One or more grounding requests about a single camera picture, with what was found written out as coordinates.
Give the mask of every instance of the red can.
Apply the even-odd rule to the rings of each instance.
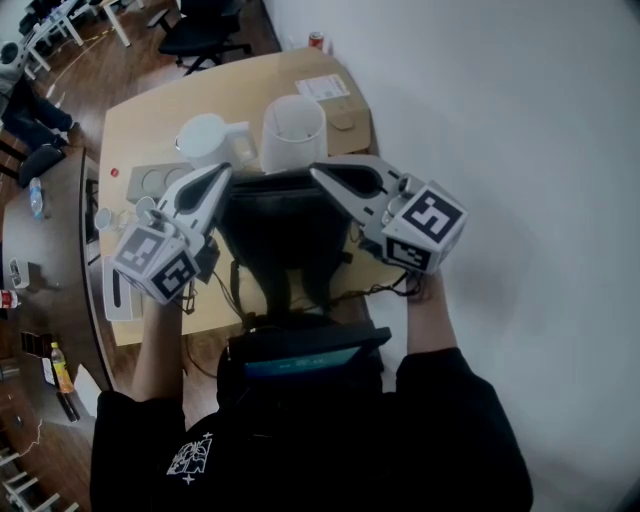
[[[309,34],[309,46],[322,51],[324,46],[324,34],[322,32],[311,32]]]

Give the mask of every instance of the white wall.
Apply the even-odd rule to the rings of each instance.
[[[0,41],[6,39],[19,41],[22,39],[18,26],[20,20],[27,14],[25,8],[29,5],[29,1],[0,0]]]
[[[326,34],[382,156],[469,209],[451,312],[536,510],[616,504],[640,477],[638,19],[624,0],[266,5],[285,48]]]

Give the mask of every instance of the laptop screen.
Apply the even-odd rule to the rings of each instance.
[[[264,379],[327,370],[347,364],[358,350],[360,347],[352,347],[322,354],[245,363],[244,373],[250,379]]]

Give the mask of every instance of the jeans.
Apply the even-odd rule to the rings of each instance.
[[[25,78],[20,79],[13,88],[9,105],[2,114],[2,122],[7,131],[29,146],[32,152],[43,144],[57,147],[65,145],[64,139],[51,129],[66,132],[73,124],[69,114],[33,92]]]

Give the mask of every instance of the water bottle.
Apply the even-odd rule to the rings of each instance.
[[[36,219],[42,218],[42,185],[40,178],[33,178],[29,183],[29,200],[31,201],[31,211]]]

